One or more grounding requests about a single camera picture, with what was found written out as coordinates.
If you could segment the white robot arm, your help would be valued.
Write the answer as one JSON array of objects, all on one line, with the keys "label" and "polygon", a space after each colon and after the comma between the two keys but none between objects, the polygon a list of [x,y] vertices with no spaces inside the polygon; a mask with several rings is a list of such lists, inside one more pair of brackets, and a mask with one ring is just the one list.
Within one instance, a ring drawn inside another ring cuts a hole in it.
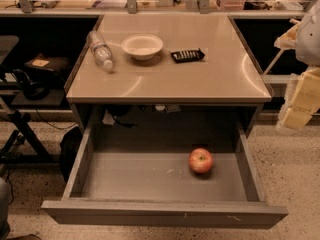
[{"label": "white robot arm", "polygon": [[278,115],[278,130],[293,133],[302,129],[320,109],[320,0],[301,21],[278,37],[274,46],[294,49],[296,59],[307,65],[300,75],[290,75],[285,103]]}]

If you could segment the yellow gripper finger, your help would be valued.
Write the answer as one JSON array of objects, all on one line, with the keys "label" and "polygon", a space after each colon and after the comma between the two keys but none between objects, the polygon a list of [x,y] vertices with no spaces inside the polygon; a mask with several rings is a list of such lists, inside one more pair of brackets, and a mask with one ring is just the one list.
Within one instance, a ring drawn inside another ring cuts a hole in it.
[{"label": "yellow gripper finger", "polygon": [[292,26],[287,32],[276,39],[274,46],[284,50],[295,49],[298,29],[299,24]]},{"label": "yellow gripper finger", "polygon": [[300,75],[291,74],[284,99],[277,129],[302,129],[320,109],[320,68],[308,67]]}]

